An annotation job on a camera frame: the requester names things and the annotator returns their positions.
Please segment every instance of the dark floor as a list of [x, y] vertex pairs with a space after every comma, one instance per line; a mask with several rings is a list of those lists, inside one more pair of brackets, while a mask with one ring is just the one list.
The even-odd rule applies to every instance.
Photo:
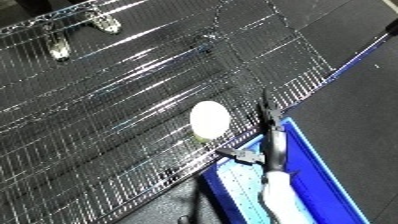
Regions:
[[[274, 2], [334, 67], [396, 17], [375, 0]], [[24, 18], [12, 6], [0, 11], [0, 26]], [[368, 219], [380, 224], [398, 223], [397, 43], [391, 40], [289, 113]], [[198, 223], [220, 223], [206, 192], [192, 178], [121, 223], [176, 223], [197, 208]]]

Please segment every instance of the reflective mesh surface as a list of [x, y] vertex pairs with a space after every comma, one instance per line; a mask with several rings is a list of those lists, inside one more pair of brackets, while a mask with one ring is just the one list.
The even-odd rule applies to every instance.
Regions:
[[[96, 1], [119, 35], [86, 27], [92, 4], [0, 30], [0, 223], [114, 221], [256, 133], [263, 88], [288, 108], [331, 70], [269, 1]], [[69, 61], [47, 52], [49, 21]], [[233, 118], [208, 144], [189, 125], [203, 100]]]

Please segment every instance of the white ball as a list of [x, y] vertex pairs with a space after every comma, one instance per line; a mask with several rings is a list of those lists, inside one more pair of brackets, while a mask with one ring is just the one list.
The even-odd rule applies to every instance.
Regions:
[[202, 101], [194, 106], [190, 115], [192, 130], [204, 140], [222, 136], [229, 128], [231, 115], [221, 104], [214, 101]]

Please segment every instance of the blue plastic bin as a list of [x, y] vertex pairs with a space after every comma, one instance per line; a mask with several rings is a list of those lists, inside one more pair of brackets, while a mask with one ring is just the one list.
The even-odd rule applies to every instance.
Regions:
[[[287, 171], [292, 178], [296, 206], [310, 223], [369, 223], [291, 118], [283, 122], [288, 135]], [[259, 151], [262, 136], [242, 148]], [[262, 168], [222, 159], [204, 173], [231, 223], [271, 223], [258, 203]]]

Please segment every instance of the wire mesh grid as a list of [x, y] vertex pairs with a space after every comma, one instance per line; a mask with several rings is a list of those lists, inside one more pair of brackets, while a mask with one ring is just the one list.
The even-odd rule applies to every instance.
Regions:
[[[92, 5], [123, 24], [85, 28]], [[47, 52], [55, 21], [69, 61]], [[100, 0], [0, 30], [0, 223], [108, 223], [256, 133], [262, 89], [282, 108], [331, 68], [265, 0]], [[189, 112], [215, 100], [230, 130], [195, 140]]]

